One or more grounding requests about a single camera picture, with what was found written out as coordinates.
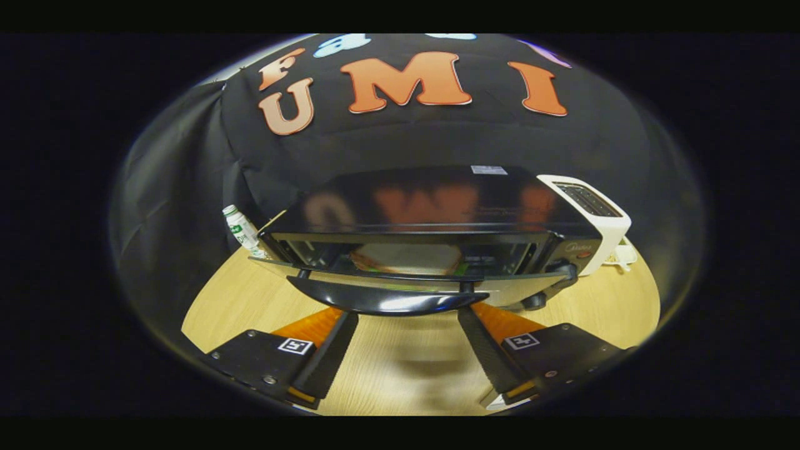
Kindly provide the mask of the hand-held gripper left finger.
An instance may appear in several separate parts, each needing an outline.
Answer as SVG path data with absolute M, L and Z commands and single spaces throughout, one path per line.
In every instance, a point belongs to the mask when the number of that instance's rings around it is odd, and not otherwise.
M 316 410 L 331 390 L 357 325 L 357 314 L 329 307 L 276 331 L 243 331 L 203 361 L 273 401 Z

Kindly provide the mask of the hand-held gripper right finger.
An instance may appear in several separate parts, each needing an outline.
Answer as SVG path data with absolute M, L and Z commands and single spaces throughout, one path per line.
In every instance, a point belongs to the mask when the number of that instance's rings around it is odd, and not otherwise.
M 563 395 L 638 350 L 570 322 L 545 326 L 487 304 L 460 308 L 457 318 L 494 395 L 506 406 Z

